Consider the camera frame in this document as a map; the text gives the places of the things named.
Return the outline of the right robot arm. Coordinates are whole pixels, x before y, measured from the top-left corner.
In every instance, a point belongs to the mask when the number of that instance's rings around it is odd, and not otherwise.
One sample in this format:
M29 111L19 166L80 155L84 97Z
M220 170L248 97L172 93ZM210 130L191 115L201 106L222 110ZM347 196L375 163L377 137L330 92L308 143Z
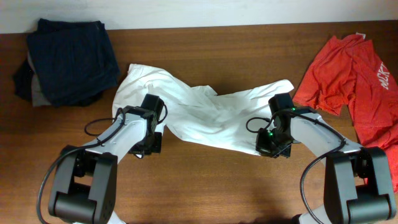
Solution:
M325 163L323 205L297 215L295 223L376 223L391 220L397 213L391 172L386 153L350 141L326 124L311 107L295 107L288 93L269 100L271 118L257 131L256 151L262 156L289 157L291 146L302 143L315 155L300 178L304 195L309 170Z

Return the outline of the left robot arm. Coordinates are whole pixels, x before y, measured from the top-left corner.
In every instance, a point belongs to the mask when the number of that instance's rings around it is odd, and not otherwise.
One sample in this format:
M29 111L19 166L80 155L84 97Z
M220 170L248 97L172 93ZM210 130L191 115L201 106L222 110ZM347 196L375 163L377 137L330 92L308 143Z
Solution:
M50 166L55 178L48 211L67 223L121 223L114 211L118 164L161 151L156 127L167 115L164 102L147 94L140 106L118 108L112 125L83 146L67 145Z

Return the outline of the red t-shirt white lettering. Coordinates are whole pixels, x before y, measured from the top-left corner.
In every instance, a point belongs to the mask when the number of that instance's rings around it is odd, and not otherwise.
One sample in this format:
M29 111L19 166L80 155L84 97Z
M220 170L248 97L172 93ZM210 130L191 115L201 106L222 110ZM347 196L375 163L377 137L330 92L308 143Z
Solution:
M397 83L371 40L360 33L333 36L313 59L293 101L334 115L348 106L360 144L385 151L397 190Z

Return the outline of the dark navy folded garment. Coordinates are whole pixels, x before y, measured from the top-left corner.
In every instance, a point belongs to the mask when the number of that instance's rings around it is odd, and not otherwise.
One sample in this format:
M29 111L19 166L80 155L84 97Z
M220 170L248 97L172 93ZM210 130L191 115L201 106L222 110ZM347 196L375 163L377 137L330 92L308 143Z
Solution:
M116 87L120 69L101 21L39 19L27 37L40 87L54 106L86 106Z

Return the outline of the grey folded garment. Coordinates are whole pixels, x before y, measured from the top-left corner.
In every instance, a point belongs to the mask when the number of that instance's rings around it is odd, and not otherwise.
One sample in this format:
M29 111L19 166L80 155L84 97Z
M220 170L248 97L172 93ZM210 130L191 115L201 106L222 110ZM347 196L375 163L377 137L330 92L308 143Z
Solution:
M30 68L33 71L32 81L31 81L31 93L32 93L32 106L39 107L39 106L50 106L51 102L45 97L41 90L39 77L35 72L34 64L30 53L27 53L27 61L29 63Z

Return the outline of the black folded garment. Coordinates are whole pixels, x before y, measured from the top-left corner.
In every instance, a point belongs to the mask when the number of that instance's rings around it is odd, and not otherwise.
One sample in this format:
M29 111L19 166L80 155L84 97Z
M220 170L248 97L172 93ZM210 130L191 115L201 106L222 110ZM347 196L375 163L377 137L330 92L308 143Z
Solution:
M14 94L26 101L32 101L32 78L34 71L30 67L27 59L24 60L22 65L13 74L14 81Z

